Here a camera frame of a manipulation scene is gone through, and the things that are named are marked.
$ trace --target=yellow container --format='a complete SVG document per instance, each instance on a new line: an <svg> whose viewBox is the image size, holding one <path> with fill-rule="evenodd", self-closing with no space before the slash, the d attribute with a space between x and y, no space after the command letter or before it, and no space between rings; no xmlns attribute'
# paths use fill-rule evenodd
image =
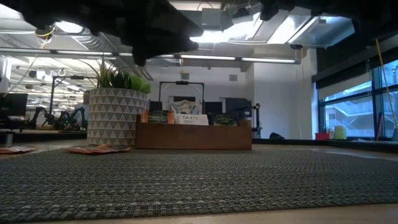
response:
<svg viewBox="0 0 398 224"><path fill-rule="evenodd" d="M335 139L347 139L346 128L344 126L335 126Z"/></svg>

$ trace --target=wooden box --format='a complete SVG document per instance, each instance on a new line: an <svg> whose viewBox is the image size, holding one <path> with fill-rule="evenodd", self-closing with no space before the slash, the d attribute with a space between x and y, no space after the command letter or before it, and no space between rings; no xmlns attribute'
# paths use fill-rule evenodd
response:
<svg viewBox="0 0 398 224"><path fill-rule="evenodd" d="M250 150L251 128L186 124L136 124L137 149Z"/></svg>

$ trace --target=red object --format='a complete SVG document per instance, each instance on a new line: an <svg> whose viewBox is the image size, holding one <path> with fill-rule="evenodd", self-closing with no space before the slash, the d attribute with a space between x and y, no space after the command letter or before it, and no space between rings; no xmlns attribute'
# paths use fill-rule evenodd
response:
<svg viewBox="0 0 398 224"><path fill-rule="evenodd" d="M315 133L315 140L329 140L329 133Z"/></svg>

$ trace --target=cable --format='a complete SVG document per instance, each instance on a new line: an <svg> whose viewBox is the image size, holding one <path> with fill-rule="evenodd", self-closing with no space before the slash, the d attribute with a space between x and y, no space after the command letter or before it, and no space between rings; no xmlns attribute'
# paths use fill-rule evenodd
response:
<svg viewBox="0 0 398 224"><path fill-rule="evenodd" d="M303 48L301 48L301 61L303 60ZM302 90L304 90L304 66L301 63L302 68ZM300 131L300 139L303 139L302 130L301 130L301 116L300 116L300 107L297 107L297 116L298 116L298 130Z"/></svg>
<svg viewBox="0 0 398 224"><path fill-rule="evenodd" d="M37 38L37 43L38 44L40 44L40 46L42 45L42 44L49 44L49 43L51 43L51 40L52 39L49 39L49 40L43 40L43 39L41 39L41 38Z"/></svg>
<svg viewBox="0 0 398 224"><path fill-rule="evenodd" d="M49 35L51 35L52 33L54 33L54 31L55 31L55 27L54 27L50 32L48 32L48 33L46 33L46 34L41 34L41 35L36 34L36 36L37 36L37 37L48 37Z"/></svg>
<svg viewBox="0 0 398 224"><path fill-rule="evenodd" d="M381 57L381 51L380 51L380 46L379 46L379 40L378 39L376 39L376 48L377 48L377 53L379 54L380 64L381 64L381 68L382 68L382 71L383 71L384 83L386 84L388 101L389 101L391 112L392 112L392 119L394 119L394 124L395 124L396 129L397 129L398 125L397 125L397 120L396 120L396 114L394 113L394 109L392 107L392 100L391 100L390 90L389 90L388 84L387 84L386 69L384 68L383 58Z"/></svg>
<svg viewBox="0 0 398 224"><path fill-rule="evenodd" d="M211 8L214 9L213 5L212 5L210 2L208 2L208 1L201 1L201 2L199 3L199 5L198 5L197 11L199 11L199 7L200 7L201 4L204 3L204 2L207 3L207 4L209 4L209 5L211 6Z"/></svg>

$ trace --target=white wall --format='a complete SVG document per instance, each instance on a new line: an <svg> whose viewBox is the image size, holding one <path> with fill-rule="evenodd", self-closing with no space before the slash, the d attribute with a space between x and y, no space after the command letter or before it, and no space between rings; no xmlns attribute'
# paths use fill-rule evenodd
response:
<svg viewBox="0 0 398 224"><path fill-rule="evenodd" d="M318 101L311 81L317 72L316 51L309 50L301 65L255 63L253 69L246 73L246 93L250 95L254 85L253 103L261 105L261 137L275 132L287 139L313 139L318 127Z"/></svg>
<svg viewBox="0 0 398 224"><path fill-rule="evenodd" d="M151 82L152 92L149 98L153 101L159 100L159 82L180 81L181 68L148 67L150 75L154 78ZM220 101L220 98L245 98L245 73L238 68L207 68L183 67L183 72L190 74L189 82L205 83L205 101ZM238 75L237 82L229 81L229 74ZM197 101L201 100L201 85L177 86L175 84L162 85L163 106L167 105L170 96L194 96Z"/></svg>

